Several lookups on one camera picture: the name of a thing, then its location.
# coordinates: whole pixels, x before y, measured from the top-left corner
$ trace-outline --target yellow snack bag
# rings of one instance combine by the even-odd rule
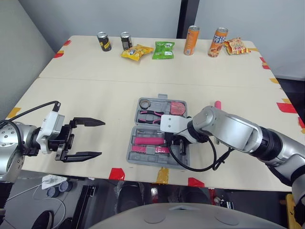
[[[134,61],[138,61],[141,56],[148,54],[153,51],[153,48],[145,47],[143,45],[136,45],[127,50],[124,50],[121,57],[130,58]]]
[[[224,42],[224,45],[229,55],[251,52],[245,47],[240,37],[227,40]]]

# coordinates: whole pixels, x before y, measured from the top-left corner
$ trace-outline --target pink tool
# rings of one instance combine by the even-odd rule
[[[214,104],[214,107],[218,108],[219,110],[221,110],[221,102],[219,100],[217,100]]]
[[[136,145],[164,145],[165,140],[161,137],[136,137],[134,140]]]
[[[146,146],[132,146],[133,152],[146,153]]]
[[[146,146],[132,146],[132,151],[145,154],[146,153]],[[157,154],[169,154],[170,150],[167,147],[157,146],[155,148],[155,152]]]
[[[180,102],[171,102],[171,115],[183,115],[185,106]]]

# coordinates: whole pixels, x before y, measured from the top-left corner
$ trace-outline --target green snack bag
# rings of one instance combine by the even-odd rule
[[[154,60],[172,59],[174,45],[175,42],[156,42],[156,49],[154,50],[152,58]]]

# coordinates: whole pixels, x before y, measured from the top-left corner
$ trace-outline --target black can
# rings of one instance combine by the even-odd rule
[[[108,39],[108,35],[105,32],[99,32],[97,34],[97,39],[99,39],[99,43],[103,51],[107,52],[111,50],[111,45]]]
[[[122,40],[122,45],[123,45],[124,50],[132,47],[132,38],[130,37],[130,34],[128,32],[121,33],[121,40]]]

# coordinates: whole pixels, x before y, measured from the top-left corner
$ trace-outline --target pliers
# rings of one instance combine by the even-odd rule
[[[156,116],[161,117],[164,114],[164,112],[140,111],[140,114],[141,115],[156,115]],[[156,119],[156,120],[145,120],[145,119],[139,118],[138,122],[139,123],[148,123],[148,124],[160,124],[161,123],[161,119],[159,118],[159,119]]]

